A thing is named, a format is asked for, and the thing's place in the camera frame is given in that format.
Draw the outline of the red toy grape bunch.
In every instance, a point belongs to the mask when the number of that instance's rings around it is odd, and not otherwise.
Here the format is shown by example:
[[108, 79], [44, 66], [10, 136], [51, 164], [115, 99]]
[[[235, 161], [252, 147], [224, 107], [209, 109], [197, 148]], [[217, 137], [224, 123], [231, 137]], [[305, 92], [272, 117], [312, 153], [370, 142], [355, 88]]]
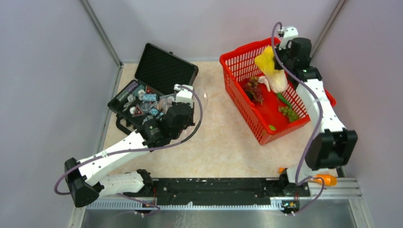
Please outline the red toy grape bunch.
[[260, 105], [263, 103], [263, 100], [264, 100], [263, 95], [259, 88], [254, 89], [254, 90], [245, 90], [243, 88], [243, 91], [245, 92], [246, 96], [249, 98], [249, 100], [251, 102], [254, 102], [254, 103], [260, 104]]

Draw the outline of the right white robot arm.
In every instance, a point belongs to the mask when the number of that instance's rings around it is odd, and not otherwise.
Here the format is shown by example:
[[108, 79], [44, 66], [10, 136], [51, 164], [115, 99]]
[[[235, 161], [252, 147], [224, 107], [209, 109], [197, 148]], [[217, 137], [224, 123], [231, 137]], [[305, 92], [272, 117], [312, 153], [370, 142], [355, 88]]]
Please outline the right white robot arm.
[[291, 196], [298, 186], [309, 180], [324, 184], [319, 174], [347, 165], [358, 136], [339, 120], [326, 95], [319, 70], [310, 64], [310, 39], [299, 37], [295, 27], [284, 27], [280, 22], [273, 31], [281, 37], [279, 44], [272, 45], [275, 69], [286, 72], [314, 125], [298, 164], [286, 168], [280, 175], [279, 191]]

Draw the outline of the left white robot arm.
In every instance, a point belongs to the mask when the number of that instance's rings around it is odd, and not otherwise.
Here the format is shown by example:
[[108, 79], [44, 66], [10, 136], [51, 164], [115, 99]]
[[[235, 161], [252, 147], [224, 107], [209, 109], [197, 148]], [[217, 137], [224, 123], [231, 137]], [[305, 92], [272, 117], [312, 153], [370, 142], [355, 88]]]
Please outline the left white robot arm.
[[56, 182], [55, 193], [62, 195], [58, 186], [64, 179], [69, 189], [67, 194], [71, 196], [77, 208], [85, 207], [98, 198], [109, 195], [149, 195], [154, 189], [154, 181], [146, 170], [138, 169], [117, 175], [110, 175], [110, 172], [139, 156], [180, 145], [192, 135], [176, 143], [171, 141], [178, 139], [190, 126], [200, 127], [201, 124], [194, 123], [193, 120], [194, 100], [200, 101], [194, 88], [176, 84], [174, 90], [176, 93], [170, 95], [172, 104], [165, 113], [158, 111], [156, 116], [137, 127], [124, 139], [93, 156], [65, 161], [65, 173]]

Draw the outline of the red plastic basket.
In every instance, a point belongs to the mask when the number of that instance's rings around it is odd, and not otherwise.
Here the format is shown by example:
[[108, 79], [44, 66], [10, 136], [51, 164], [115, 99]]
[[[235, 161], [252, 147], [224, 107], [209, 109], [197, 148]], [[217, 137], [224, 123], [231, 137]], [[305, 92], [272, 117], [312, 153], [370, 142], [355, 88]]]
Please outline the red plastic basket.
[[265, 85], [259, 85], [262, 102], [250, 100], [244, 91], [246, 83], [252, 77], [263, 75], [254, 63], [255, 57], [272, 43], [279, 42], [278, 38], [267, 38], [220, 56], [225, 89], [260, 145], [274, 141], [310, 122], [306, 108], [292, 85], [288, 85], [282, 95], [298, 115], [298, 119], [293, 122], [279, 111], [279, 107], [286, 104], [275, 93], [269, 92]]

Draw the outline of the clear zip top bag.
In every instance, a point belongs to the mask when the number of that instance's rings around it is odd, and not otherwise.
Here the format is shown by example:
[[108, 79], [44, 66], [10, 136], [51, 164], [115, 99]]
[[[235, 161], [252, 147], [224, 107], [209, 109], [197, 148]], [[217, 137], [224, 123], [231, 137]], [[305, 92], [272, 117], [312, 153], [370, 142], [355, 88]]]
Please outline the clear zip top bag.
[[152, 96], [140, 94], [139, 109], [145, 117], [136, 132], [143, 137], [143, 145], [162, 147], [172, 140], [184, 143], [197, 133], [208, 103], [205, 89], [176, 84], [173, 94], [156, 95], [154, 100]]

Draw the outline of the yellow toy cabbage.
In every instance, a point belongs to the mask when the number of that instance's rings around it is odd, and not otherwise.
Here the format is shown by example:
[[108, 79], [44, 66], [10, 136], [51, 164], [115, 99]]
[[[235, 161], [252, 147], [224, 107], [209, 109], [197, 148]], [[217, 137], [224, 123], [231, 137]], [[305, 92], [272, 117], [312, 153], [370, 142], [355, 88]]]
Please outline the yellow toy cabbage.
[[282, 93], [286, 91], [288, 80], [284, 69], [275, 69], [275, 55], [272, 46], [266, 47], [263, 52], [254, 59], [255, 65], [268, 78], [271, 92]]

